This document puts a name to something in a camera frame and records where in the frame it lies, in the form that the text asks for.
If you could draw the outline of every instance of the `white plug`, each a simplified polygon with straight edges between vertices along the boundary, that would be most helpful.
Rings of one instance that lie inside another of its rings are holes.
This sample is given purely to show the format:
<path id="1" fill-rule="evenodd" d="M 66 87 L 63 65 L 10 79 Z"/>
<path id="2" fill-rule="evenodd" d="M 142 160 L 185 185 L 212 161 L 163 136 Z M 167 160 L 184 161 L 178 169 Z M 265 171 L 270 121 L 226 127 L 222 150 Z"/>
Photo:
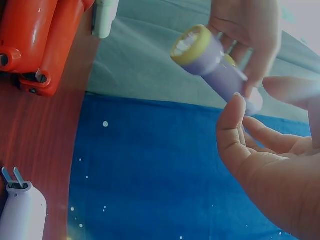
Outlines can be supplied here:
<path id="1" fill-rule="evenodd" d="M 31 182 L 24 181 L 15 167 L 16 181 L 3 167 L 9 193 L 0 219 L 0 239 L 42 240 L 47 217 L 47 201 Z"/>
<path id="2" fill-rule="evenodd" d="M 92 34 L 100 39 L 109 37 L 112 22 L 115 20 L 119 0 L 96 0 L 95 24 Z"/>

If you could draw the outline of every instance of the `finger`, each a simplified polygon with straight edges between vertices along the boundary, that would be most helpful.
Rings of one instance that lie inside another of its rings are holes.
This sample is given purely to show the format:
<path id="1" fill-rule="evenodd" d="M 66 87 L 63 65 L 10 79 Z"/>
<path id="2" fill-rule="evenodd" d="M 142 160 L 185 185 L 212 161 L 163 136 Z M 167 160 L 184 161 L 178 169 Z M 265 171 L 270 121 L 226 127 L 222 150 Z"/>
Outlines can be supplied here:
<path id="1" fill-rule="evenodd" d="M 239 128 L 246 112 L 246 102 L 242 96 L 235 94 L 226 105 L 216 125 L 216 140 L 219 155 L 232 175 L 237 171 L 251 152 L 241 144 Z"/>
<path id="2" fill-rule="evenodd" d="M 299 77 L 265 77 L 263 86 L 271 97 L 304 110 L 311 98 L 320 95 L 320 81 Z"/>
<path id="3" fill-rule="evenodd" d="M 237 42 L 230 53 L 230 57 L 232 57 L 233 60 L 235 61 L 235 63 L 237 65 L 239 65 L 239 64 L 241 64 L 242 60 L 245 58 L 249 49 L 250 48 L 248 46 L 246 46 L 240 42 Z"/>
<path id="4" fill-rule="evenodd" d="M 266 127 L 262 122 L 253 117 L 246 116 L 243 119 L 243 126 L 255 140 L 277 154 L 288 153 L 296 142 L 302 138 L 295 135 L 283 135 Z"/>
<path id="5" fill-rule="evenodd" d="M 224 52 L 227 53 L 228 50 L 233 46 L 234 40 L 228 37 L 226 34 L 223 34 L 220 38 L 220 42 L 223 46 Z"/>
<path id="6" fill-rule="evenodd" d="M 244 132 L 244 137 L 245 137 L 245 144 L 247 148 L 253 149 L 254 151 L 260 152 L 260 153 L 276 154 L 275 151 L 272 151 L 269 148 L 259 146 L 256 140 L 254 140 L 254 138 L 250 136 L 247 132 Z"/>
<path id="7" fill-rule="evenodd" d="M 218 36 L 220 31 L 218 29 L 216 29 L 215 27 L 213 27 L 211 24 L 208 24 L 206 26 L 207 29 L 210 30 L 210 32 L 212 32 L 213 35 Z"/>
<path id="8" fill-rule="evenodd" d="M 245 67 L 244 74 L 248 80 L 244 86 L 244 96 L 249 98 L 253 88 L 259 86 L 259 83 L 270 70 L 276 54 L 266 50 L 254 50 L 251 58 Z"/>

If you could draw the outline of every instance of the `hand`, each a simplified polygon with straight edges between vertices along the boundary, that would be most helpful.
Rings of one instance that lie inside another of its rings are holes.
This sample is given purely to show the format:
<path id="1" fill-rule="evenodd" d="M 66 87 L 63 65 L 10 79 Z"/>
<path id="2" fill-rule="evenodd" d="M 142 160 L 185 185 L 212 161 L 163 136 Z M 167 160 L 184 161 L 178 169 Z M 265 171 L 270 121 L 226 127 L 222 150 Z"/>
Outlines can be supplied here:
<path id="1" fill-rule="evenodd" d="M 310 137 L 283 135 L 245 111 L 245 100 L 235 95 L 218 120 L 223 163 L 270 221 L 299 239 L 319 239 L 320 150 Z"/>
<path id="2" fill-rule="evenodd" d="M 248 81 L 243 89 L 249 98 L 253 87 L 268 73 L 277 57 L 282 30 L 277 0 L 212 0 L 208 28 L 214 35 L 223 33 L 220 41 L 227 52 L 240 64 L 250 48 L 253 54 L 244 74 Z"/>

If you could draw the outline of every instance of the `gray cloth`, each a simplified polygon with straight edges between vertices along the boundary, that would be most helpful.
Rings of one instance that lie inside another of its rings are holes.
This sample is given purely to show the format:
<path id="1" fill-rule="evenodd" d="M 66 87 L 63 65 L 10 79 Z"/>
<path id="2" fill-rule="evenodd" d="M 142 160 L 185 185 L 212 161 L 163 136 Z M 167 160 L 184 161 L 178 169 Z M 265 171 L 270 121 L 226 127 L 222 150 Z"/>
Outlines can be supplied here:
<path id="1" fill-rule="evenodd" d="M 188 74 L 170 59 L 171 47 L 183 32 L 208 22 L 210 2 L 120 0 L 111 35 L 98 49 L 87 91 L 224 108 L 226 103 L 203 79 Z M 316 54 L 284 33 L 270 75 L 316 80 L 320 79 L 320 74 L 314 72 L 319 63 Z M 262 115 L 308 120 L 305 111 L 271 98 L 263 88 L 260 92 L 264 98 Z"/>

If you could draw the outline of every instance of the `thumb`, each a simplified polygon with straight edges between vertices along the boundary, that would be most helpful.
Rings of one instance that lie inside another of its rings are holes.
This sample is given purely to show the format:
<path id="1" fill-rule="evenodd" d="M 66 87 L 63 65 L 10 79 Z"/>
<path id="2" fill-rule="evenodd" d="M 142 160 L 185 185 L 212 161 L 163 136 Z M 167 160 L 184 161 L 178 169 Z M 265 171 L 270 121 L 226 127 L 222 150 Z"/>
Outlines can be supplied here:
<path id="1" fill-rule="evenodd" d="M 320 95 L 320 82 L 293 76 L 271 76 L 263 79 L 263 87 L 273 98 L 307 110 L 310 99 Z"/>

